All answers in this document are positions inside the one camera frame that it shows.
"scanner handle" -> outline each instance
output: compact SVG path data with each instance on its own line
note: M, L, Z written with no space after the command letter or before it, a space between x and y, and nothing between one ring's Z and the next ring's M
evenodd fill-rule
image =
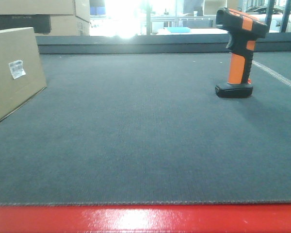
M256 38L239 33L229 33L227 48L232 57L229 70L229 84L248 83Z

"white stripe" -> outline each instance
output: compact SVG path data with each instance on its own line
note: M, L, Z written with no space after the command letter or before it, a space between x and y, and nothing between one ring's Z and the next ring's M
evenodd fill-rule
M266 71L267 73L269 73L270 75L272 75L274 78L281 81L285 85L288 85L289 87L291 87L291 80L290 79L287 79L286 77L282 76L281 74L277 73L276 71L268 68L267 66L265 66L259 62L252 61L252 64L254 64L255 66L259 67L260 69Z

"stacked cardboard boxes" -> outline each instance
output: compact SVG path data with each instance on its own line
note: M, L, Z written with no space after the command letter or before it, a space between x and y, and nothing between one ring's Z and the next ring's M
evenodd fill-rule
M89 0L0 0L0 30L34 27L36 35L89 35Z

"blue object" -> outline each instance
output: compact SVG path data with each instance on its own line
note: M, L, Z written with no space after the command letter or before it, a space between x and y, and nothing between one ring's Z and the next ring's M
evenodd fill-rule
M97 7L97 15L105 15L106 14L106 7L99 6Z
M190 33L191 32L191 28L187 28L187 27L166 27L165 29L167 29L171 33Z
M91 6L91 16L95 16L97 14L96 7Z

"barcode scanner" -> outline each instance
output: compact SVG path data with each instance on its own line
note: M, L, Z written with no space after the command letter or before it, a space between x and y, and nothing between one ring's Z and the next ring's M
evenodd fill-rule
M229 32L226 48L232 57L228 81L216 85L215 92L223 98L247 98L253 91L249 75L256 40L265 38L268 27L251 15L225 7L217 11L216 27Z

